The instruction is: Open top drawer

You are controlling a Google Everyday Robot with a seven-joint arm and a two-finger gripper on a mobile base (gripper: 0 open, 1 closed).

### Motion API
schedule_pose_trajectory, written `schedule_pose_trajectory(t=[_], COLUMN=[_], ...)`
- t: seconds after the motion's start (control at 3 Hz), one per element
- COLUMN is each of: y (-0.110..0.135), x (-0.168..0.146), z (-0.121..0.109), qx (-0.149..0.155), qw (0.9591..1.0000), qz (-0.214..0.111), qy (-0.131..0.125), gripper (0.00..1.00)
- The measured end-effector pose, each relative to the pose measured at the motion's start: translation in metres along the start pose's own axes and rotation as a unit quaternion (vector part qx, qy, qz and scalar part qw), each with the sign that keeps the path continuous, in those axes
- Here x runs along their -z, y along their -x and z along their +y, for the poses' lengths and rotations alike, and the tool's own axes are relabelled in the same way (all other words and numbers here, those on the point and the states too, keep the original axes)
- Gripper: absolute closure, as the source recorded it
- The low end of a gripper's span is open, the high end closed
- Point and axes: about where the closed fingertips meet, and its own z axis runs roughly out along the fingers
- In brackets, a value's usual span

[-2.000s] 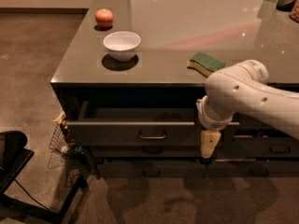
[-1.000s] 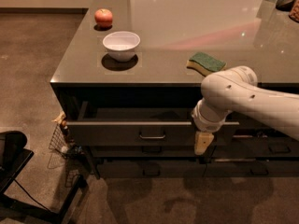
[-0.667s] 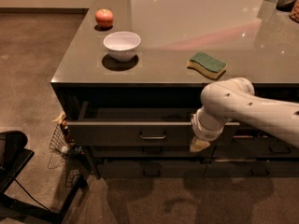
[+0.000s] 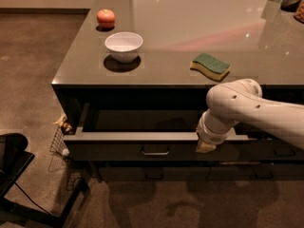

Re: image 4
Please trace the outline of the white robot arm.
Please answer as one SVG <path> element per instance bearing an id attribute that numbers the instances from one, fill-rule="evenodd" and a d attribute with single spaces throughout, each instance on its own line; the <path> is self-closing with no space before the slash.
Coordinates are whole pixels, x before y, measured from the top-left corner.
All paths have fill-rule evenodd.
<path id="1" fill-rule="evenodd" d="M 213 86 L 206 103 L 208 109 L 197 126 L 199 153 L 214 151 L 238 123 L 304 149 L 304 106 L 263 99 L 260 85 L 252 79 Z"/>

